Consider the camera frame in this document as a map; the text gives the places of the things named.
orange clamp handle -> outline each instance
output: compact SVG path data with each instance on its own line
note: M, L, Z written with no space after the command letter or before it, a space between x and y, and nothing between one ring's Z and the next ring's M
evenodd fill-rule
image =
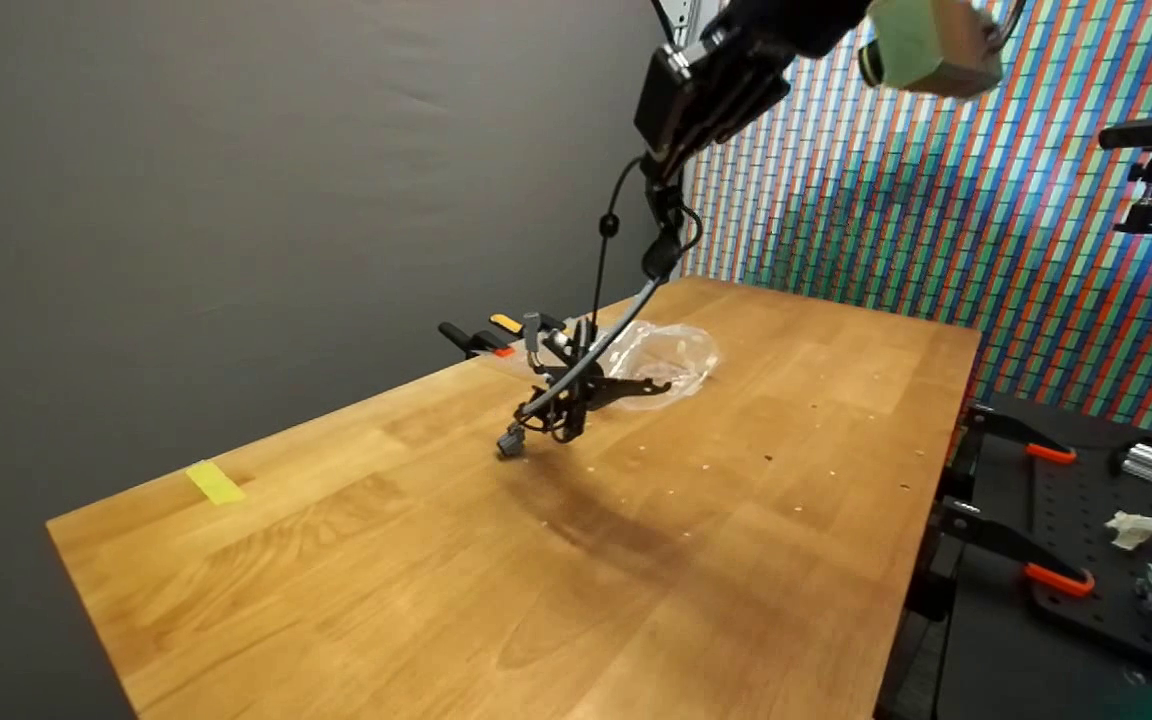
M1078 460L1078 454L1076 454L1076 452L1052 450L1051 447L1044 447L1041 445L1030 444L1025 446L1025 452L1034 457L1041 457L1048 462L1055 462L1058 465L1073 465L1074 461Z
M1086 579L1079 583L1077 579L1067 578L1064 575L1053 573L1040 564L1033 564L1033 562L1025 564L1025 577L1073 597L1087 597L1096 588L1096 578L1092 577L1092 573L1083 570L1083 575Z

